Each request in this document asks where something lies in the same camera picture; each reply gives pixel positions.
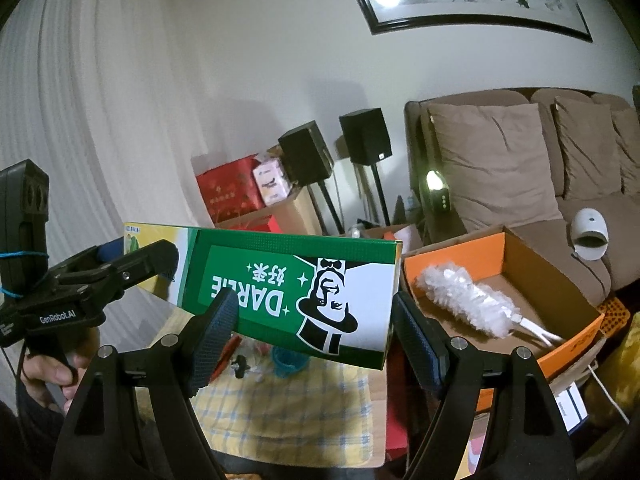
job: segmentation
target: human hand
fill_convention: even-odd
[[[100,346],[98,329],[87,329],[76,348],[72,351],[72,358],[69,363],[78,370],[76,380],[74,380],[71,370],[53,357],[47,355],[25,356],[20,378],[29,396],[43,408],[56,410],[57,406],[47,390],[46,383],[57,384],[62,387],[62,394],[66,399],[64,405],[66,414],[98,346]]]

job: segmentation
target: beige pillow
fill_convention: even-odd
[[[620,157],[609,105],[556,97],[554,108],[564,158],[564,198],[588,200],[619,192]]]
[[[429,104],[442,171],[468,231],[561,219],[538,105]]]
[[[618,132],[618,154],[624,194],[640,193],[640,122],[635,108],[611,112]]]

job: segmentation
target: cartoon man logo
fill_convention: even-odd
[[[358,321],[349,312],[345,273],[344,260],[320,258],[308,296],[296,305],[305,316],[298,337],[324,354],[338,355],[342,335],[358,328]]]

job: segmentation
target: blue cup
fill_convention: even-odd
[[[274,346],[271,348],[271,359],[274,364],[274,373],[276,377],[287,378],[290,375],[298,373],[309,362],[309,356],[292,350],[285,350]]]

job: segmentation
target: darlie toothpaste box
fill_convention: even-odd
[[[173,281],[141,287],[193,314],[236,291],[236,332],[316,357],[382,370],[401,243],[127,223],[125,252],[169,240]]]

